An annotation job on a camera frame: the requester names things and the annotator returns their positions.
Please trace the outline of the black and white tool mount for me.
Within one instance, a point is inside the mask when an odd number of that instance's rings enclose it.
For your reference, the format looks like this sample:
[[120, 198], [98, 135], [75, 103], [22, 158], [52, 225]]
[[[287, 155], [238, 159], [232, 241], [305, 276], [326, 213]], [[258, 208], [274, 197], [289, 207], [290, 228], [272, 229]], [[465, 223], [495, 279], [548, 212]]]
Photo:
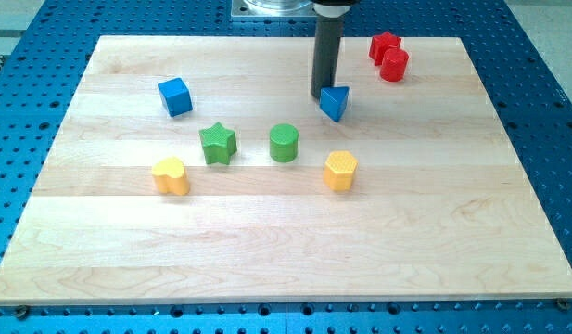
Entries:
[[359, 2], [360, 0], [312, 0], [316, 14], [326, 18], [339, 18]]

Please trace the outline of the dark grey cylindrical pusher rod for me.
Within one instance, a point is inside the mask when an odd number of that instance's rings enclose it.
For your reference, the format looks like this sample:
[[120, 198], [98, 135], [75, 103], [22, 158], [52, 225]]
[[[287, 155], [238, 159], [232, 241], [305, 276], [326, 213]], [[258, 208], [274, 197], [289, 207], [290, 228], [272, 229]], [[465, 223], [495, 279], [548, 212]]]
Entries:
[[323, 88], [335, 83], [343, 27], [342, 16], [317, 16], [311, 73], [311, 95], [315, 99], [320, 98]]

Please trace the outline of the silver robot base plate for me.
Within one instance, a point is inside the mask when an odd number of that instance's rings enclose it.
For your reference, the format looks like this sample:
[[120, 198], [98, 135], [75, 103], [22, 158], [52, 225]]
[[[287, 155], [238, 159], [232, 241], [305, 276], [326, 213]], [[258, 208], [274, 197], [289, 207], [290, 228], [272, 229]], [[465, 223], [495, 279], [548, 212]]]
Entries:
[[231, 16], [240, 19], [311, 17], [310, 0], [232, 0]]

